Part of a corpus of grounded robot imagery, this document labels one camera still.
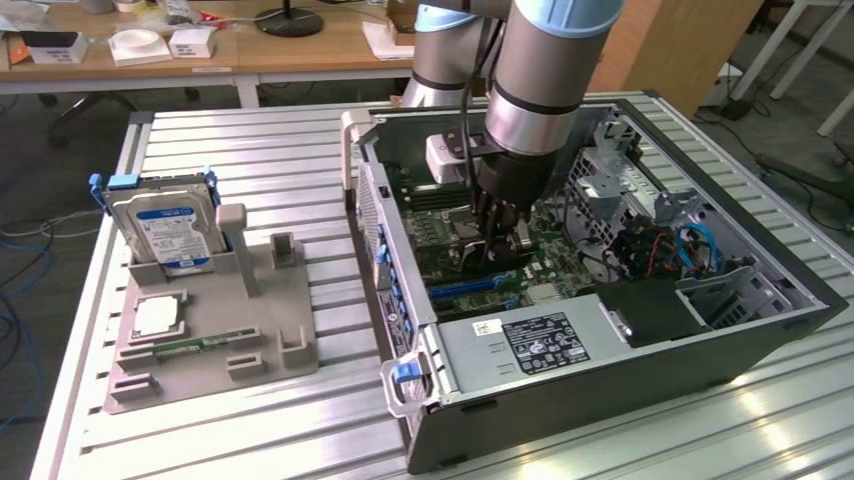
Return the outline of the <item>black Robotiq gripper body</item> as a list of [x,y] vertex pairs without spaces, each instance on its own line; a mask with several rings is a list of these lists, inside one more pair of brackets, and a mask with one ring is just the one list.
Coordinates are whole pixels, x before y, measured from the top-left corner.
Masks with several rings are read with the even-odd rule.
[[500,151],[484,155],[476,170],[476,194],[490,194],[492,206],[498,202],[512,204],[519,216],[527,217],[546,191],[556,158],[555,152],[528,156]]

